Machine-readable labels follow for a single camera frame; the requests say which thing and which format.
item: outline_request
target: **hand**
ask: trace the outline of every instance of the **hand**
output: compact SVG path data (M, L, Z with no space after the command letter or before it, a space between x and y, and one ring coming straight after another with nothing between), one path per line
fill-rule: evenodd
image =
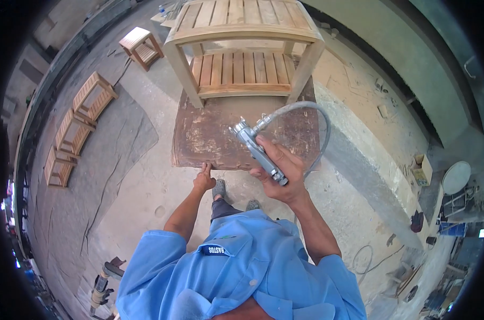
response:
M210 170L212 169L211 163L203 163L201 172L197 174L194 179L194 189L205 193L215 186L215 178L210 177Z
M280 144L273 144L269 139L258 135L256 142L261 145L269 158L283 171L284 176L288 178L285 186L280 186L272 177L262 168L251 169L251 176L258 178L263 183L263 190L267 197L286 203L288 206L308 197L308 192L304 187L302 170L304 163L300 157L297 157Z

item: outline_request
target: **window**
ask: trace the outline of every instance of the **window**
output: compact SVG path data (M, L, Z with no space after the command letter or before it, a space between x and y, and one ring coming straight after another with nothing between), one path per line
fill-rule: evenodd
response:
M484 229L480 229L480 232L478 233L479 238L484 238Z

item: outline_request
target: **man's left hand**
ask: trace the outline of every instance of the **man's left hand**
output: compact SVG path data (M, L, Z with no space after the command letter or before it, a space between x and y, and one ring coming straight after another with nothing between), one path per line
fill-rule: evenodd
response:
M215 186L215 178L210 177L211 169L211 163L203 163L201 172L198 173L197 177L194 179L194 189L205 193L207 190L210 190Z

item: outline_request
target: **blue shirt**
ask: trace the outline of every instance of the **blue shirt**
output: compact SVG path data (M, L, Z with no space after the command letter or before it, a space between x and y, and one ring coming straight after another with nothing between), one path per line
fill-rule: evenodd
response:
M214 219L186 253L170 231L146 232L119 285L121 319L210 319L253 297L278 320L366 319L355 275L338 255L308 262L299 230L262 210Z

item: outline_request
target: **cardboard box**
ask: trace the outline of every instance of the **cardboard box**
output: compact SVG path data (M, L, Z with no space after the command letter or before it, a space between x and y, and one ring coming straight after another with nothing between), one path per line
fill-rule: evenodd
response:
M412 175L421 187L430 186L432 180L432 167L426 155L414 156L416 165L412 168Z

